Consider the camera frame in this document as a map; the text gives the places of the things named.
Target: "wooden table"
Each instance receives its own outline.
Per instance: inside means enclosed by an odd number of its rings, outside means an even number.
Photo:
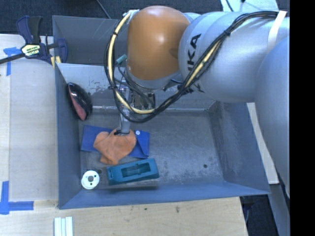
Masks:
[[[5,57],[2,49],[0,59]],[[6,76],[6,64],[0,65],[0,74],[1,189],[2,181],[9,180],[10,76]],[[0,235],[53,235],[54,218],[67,216],[73,217],[75,236],[248,235],[238,197],[68,210],[59,210],[57,205],[58,200],[35,201],[32,211],[11,211],[9,215],[0,215]]]

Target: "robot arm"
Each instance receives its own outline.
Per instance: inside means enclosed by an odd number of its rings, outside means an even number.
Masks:
[[[110,40],[105,66],[124,120],[148,121],[194,88],[221,102],[255,102],[263,137],[289,194],[289,18],[281,23],[277,46],[267,55],[268,33],[277,14],[211,12],[191,22],[164,6],[137,12],[128,28],[124,75],[133,95],[128,100],[117,86],[113,62],[115,39],[130,17],[127,13]],[[183,81],[177,92],[159,106],[150,104],[154,92],[179,74]]]

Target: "blue tape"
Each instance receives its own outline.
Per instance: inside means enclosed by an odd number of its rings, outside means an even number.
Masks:
[[[9,202],[9,181],[2,182],[0,214],[8,215],[10,211],[34,210],[34,201]]]
[[[4,53],[8,55],[8,57],[16,54],[22,53],[20,49],[16,47],[5,48]],[[11,74],[11,61],[9,61],[6,65],[6,75],[9,76]]]

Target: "black oval object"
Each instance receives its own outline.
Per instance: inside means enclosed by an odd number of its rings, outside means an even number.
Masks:
[[[77,114],[80,120],[85,120],[92,112],[92,100],[82,87],[75,83],[68,83],[67,95],[73,111]]]

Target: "orange object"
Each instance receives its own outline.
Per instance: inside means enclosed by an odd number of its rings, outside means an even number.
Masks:
[[[188,25],[182,12],[166,6],[150,6],[136,13],[128,28],[128,71],[140,80],[177,72],[178,47]]]
[[[115,135],[116,131],[100,132],[94,141],[93,146],[102,154],[100,161],[104,164],[117,165],[136,146],[137,138],[132,130],[127,135]]]

